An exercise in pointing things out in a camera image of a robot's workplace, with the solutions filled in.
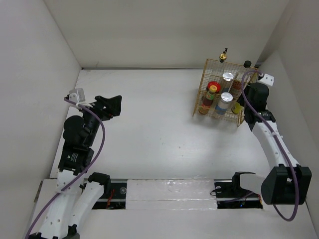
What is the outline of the blue-label salt shaker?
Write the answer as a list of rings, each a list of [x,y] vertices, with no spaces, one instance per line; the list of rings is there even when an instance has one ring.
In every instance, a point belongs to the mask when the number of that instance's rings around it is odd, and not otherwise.
[[[233,100],[233,96],[230,93],[228,92],[222,93],[215,107],[216,113],[218,115],[224,115],[226,111],[228,110],[232,100]]]

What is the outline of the black-cap vinegar bottle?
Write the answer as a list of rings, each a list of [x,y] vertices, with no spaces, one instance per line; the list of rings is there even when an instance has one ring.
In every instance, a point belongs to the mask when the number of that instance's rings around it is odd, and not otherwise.
[[[238,70],[238,72],[235,75],[232,87],[231,87],[231,92],[232,94],[237,98],[240,93],[241,93],[241,81],[242,81],[242,76],[244,73],[249,70],[251,67],[252,62],[249,60],[246,60],[243,64],[243,66]]]

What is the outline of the small yellow-label bottle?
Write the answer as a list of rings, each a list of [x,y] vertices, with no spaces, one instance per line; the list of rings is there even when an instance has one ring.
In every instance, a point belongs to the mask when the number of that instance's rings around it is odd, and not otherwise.
[[[241,106],[238,102],[236,102],[231,110],[234,114],[239,114],[243,111],[243,109],[244,107]]]

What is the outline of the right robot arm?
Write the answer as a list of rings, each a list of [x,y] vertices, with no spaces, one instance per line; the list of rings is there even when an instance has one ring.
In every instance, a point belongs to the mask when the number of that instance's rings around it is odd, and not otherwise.
[[[260,194],[268,205],[302,205],[307,196],[312,172],[301,166],[290,154],[280,136],[274,115],[266,109],[268,86],[252,83],[244,90],[239,103],[244,107],[244,120],[258,139],[269,164],[266,177],[252,172],[237,172],[230,184],[231,192],[242,196],[247,191]]]

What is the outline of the silver-lid white shaker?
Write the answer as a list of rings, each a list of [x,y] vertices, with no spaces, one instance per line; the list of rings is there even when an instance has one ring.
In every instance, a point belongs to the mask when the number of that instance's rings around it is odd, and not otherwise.
[[[224,72],[221,80],[221,92],[229,92],[229,89],[232,85],[234,75],[231,72]]]

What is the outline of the red-lid sauce jar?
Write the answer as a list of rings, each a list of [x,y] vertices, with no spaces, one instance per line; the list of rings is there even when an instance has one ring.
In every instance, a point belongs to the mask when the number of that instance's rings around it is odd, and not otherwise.
[[[211,86],[217,87],[216,93],[219,93],[219,91],[221,90],[221,86],[217,81],[210,81],[206,86],[206,90],[209,91]]]

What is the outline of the yellow-cap brown sauce bottle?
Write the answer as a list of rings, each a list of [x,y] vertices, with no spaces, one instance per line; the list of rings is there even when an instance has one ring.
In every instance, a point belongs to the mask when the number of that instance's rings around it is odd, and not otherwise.
[[[209,112],[210,107],[213,103],[215,93],[217,91],[217,87],[215,85],[211,85],[209,90],[206,92],[202,104],[199,108],[199,113],[205,115]]]

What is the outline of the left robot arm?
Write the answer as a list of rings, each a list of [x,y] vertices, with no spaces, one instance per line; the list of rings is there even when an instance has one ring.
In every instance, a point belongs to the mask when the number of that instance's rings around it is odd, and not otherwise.
[[[56,191],[30,225],[27,239],[78,239],[95,203],[111,193],[109,175],[85,175],[104,147],[103,122],[121,113],[122,96],[96,96],[88,104],[79,95],[69,93],[64,100],[82,115],[71,116],[64,122]]]

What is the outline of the glass oil dispenser bottle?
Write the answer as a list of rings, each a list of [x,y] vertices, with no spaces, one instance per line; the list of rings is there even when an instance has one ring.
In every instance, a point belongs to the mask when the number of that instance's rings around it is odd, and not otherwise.
[[[226,72],[225,71],[225,67],[226,67],[226,59],[227,59],[227,51],[228,48],[225,48],[223,50],[223,52],[219,55],[219,64],[218,64],[218,76],[222,77],[223,73]]]

